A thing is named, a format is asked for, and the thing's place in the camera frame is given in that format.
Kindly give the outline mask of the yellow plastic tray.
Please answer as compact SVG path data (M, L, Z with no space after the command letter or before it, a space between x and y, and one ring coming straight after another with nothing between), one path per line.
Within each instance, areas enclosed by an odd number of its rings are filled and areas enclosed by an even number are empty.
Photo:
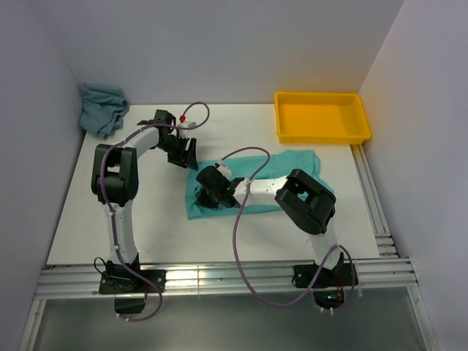
M371 139L358 94L278 91L274 106L280 143L360 145Z

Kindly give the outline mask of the crumpled grey-blue t-shirt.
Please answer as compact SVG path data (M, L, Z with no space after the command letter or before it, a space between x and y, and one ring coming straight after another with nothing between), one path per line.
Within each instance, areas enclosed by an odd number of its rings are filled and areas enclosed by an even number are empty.
M81 88L82 113L78 126L94 137L106 140L124 125L129 103L122 88L84 83Z

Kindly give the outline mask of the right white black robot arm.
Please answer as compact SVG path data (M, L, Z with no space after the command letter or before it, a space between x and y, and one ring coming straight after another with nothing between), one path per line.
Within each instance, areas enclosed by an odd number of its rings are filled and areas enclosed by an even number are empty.
M358 284L352 262L339 247L333 228L336 196L326 186L300 169L279 178L229 179L220 165L207 166L196 176L201 186L195 204L212 210L234 209L236 215L253 212L256 207L277 207L302 232L309 235L315 263L296 265L292 284L305 288L351 287Z

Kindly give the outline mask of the aluminium right side rail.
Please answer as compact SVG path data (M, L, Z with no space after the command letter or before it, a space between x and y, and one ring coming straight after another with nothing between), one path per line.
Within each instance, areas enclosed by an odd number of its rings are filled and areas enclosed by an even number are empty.
M418 279L409 258L402 258L390 233L362 146L352 146L352 155L374 231L378 259L357 261L358 280L362 288L417 287Z

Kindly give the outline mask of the aluminium front rail frame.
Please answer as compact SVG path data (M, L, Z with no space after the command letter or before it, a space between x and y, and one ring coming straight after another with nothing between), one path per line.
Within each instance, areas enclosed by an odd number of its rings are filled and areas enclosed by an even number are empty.
M246 263L244 270L260 293L285 293L293 290L291 278L295 262ZM425 350L438 350L433 328L421 301L412 263L408 258L356 260L358 289L407 289L412 309L423 338ZM166 272L165 295L224 295L243 294L245 286L235 264L161 265ZM98 298L99 275L92 265L52 267L39 276L29 317L20 341L20 350L32 350L42 313L49 300Z

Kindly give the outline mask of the teal green t-shirt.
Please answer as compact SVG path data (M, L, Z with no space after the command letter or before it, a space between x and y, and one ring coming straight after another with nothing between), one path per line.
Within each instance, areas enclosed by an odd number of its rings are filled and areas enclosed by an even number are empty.
M234 158L230 157L224 164L232 171L232 177L247 177L253 174L259 166L266 160L265 155L245 156ZM256 179L278 178L287 176L294 169L301 169L308 173L312 178L325 186L329 191L333 188L320 177L320 158L313 150L294 151L286 150L279 154L271 155L269 163L255 176ZM185 191L186 217L189 220L208 219L220 216L235 216L238 213L237 208L226 208L219 206L218 209L210 209L195 204L197 195L201 190L201 185L197 182L198 172L189 171Z

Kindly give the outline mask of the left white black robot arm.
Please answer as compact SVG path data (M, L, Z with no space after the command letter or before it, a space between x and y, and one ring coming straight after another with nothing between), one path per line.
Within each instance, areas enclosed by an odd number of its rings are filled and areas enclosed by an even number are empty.
M197 141L188 133L199 124L185 115L176 118L157 110L151 120L140 121L137 129L115 144L95 148L91 191L103 205L110 243L109 257L100 271L100 291L114 295L164 291L165 272L143 274L135 244L132 205L139 189L138 160L145 152L159 149L167 160L184 169L198 169Z

